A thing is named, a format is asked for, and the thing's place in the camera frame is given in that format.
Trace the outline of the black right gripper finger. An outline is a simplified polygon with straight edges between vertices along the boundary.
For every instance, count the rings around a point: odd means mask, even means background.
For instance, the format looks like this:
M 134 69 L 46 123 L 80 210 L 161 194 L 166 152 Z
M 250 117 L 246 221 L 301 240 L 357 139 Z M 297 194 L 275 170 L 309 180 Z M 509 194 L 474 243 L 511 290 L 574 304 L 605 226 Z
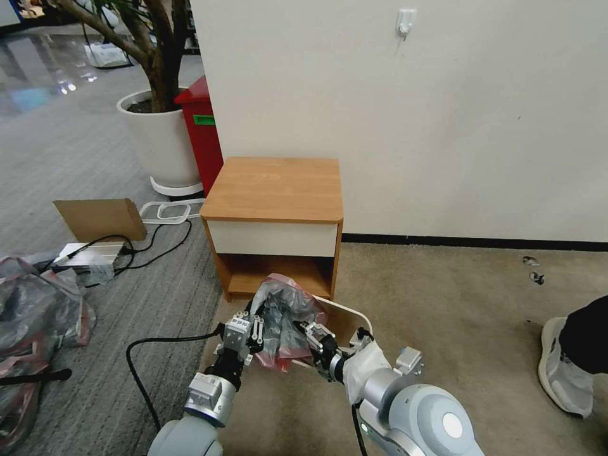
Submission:
M 311 367 L 317 370 L 328 370 L 328 364 L 324 350 L 318 349 L 317 346 L 309 346 L 310 355 L 305 358 L 304 364 L 307 367 Z
M 301 332 L 312 351 L 333 351 L 334 334 L 318 322 L 293 321 L 294 327 Z

